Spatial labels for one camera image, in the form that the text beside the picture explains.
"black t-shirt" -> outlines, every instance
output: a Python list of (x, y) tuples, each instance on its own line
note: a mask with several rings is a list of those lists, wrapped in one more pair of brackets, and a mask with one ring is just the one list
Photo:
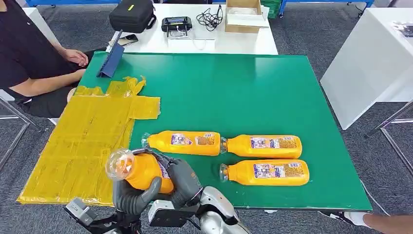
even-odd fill
[(0, 12), (0, 89), (17, 101), (24, 97), (8, 87), (25, 82), (61, 76), (76, 70), (66, 61), (15, 0), (4, 0), (6, 12)]

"black bag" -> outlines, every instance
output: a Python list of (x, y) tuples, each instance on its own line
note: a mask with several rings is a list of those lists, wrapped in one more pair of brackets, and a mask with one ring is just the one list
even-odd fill
[(109, 21), (115, 31), (142, 33), (156, 22), (151, 0), (122, 0), (109, 14)]

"man's arm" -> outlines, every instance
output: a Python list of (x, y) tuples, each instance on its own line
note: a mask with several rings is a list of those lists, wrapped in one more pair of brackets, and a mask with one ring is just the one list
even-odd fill
[(88, 65), (89, 59), (83, 52), (79, 50), (70, 50), (61, 46), (59, 43), (49, 41), (52, 46), (59, 52), (62, 57), (67, 61), (77, 63), (79, 66), (84, 67)]
[(79, 81), (85, 69), (77, 70), (73, 73), (50, 78), (28, 79), (23, 83), (10, 87), (11, 90), (25, 97), (33, 97), (57, 90), (61, 87)]

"yellow tape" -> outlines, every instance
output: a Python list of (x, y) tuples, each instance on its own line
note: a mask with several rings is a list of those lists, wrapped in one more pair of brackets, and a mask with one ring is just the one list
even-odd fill
[(128, 117), (133, 119), (157, 119), (160, 114), (160, 104), (160, 97), (134, 96)]
[(130, 113), (152, 118), (159, 111), (159, 97), (133, 95), (144, 84), (136, 78), (112, 81), (105, 95), (98, 87), (79, 86), (17, 201), (66, 204), (80, 197), (89, 205), (112, 205), (106, 160), (114, 149), (128, 148), (134, 124)]

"black shorts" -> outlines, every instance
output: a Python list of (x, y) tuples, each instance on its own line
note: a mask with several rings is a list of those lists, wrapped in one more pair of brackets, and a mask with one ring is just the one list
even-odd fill
[(27, 113), (46, 118), (59, 118), (67, 105), (67, 95), (76, 85), (66, 86), (53, 92), (32, 97), (28, 103), (19, 106)]

